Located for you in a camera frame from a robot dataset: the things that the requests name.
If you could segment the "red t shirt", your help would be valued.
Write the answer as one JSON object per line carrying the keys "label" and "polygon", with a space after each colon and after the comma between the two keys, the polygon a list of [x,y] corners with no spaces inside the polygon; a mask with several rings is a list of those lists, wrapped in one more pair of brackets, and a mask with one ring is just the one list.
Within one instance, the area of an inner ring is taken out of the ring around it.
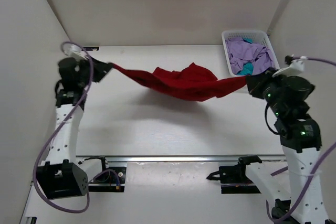
{"label": "red t shirt", "polygon": [[150,73],[113,65],[123,75],[138,84],[185,101],[203,102],[211,98],[222,98],[246,85],[246,77],[219,80],[210,70],[190,64],[181,71],[168,71],[157,67]]}

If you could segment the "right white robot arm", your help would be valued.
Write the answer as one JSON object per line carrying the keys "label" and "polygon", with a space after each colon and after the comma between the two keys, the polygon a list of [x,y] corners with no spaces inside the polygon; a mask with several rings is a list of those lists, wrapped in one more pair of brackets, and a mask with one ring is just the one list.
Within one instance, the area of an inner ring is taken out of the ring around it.
{"label": "right white robot arm", "polygon": [[290,191],[286,191],[265,172],[262,162],[242,164],[236,177],[251,180],[266,198],[266,211],[272,223],[332,223],[325,209],[319,166],[327,154],[321,154],[322,140],[317,122],[308,114],[306,98],[315,86],[299,76],[276,76],[267,70],[247,76],[248,92],[267,102],[276,117],[273,133],[287,161]]}

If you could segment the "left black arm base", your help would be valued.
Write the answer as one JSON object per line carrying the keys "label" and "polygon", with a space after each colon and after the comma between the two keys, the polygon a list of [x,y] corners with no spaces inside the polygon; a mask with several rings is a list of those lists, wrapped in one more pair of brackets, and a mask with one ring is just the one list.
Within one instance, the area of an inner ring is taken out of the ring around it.
{"label": "left black arm base", "polygon": [[127,175],[126,166],[111,166],[104,156],[84,158],[83,161],[99,160],[102,166],[102,174],[95,177],[89,183],[89,192],[95,193],[123,193]]}

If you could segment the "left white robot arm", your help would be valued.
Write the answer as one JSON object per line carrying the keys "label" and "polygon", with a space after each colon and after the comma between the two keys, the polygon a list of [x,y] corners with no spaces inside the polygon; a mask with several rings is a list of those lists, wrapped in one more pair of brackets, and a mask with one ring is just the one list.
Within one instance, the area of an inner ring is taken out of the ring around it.
{"label": "left white robot arm", "polygon": [[61,78],[55,85],[57,132],[51,137],[45,160],[36,170],[37,182],[48,199],[84,196],[93,178],[105,182],[110,176],[104,157],[78,159],[76,146],[86,88],[100,82],[112,68],[112,63],[95,59],[69,57],[58,62]]}

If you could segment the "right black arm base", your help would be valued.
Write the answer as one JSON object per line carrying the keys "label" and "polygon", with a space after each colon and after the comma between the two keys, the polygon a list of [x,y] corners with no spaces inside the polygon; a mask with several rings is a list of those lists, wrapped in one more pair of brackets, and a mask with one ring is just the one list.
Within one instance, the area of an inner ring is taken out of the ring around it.
{"label": "right black arm base", "polygon": [[257,155],[239,157],[236,165],[220,166],[206,179],[220,181],[221,194],[260,194],[257,186],[246,176],[246,167],[252,163],[261,164],[262,160]]}

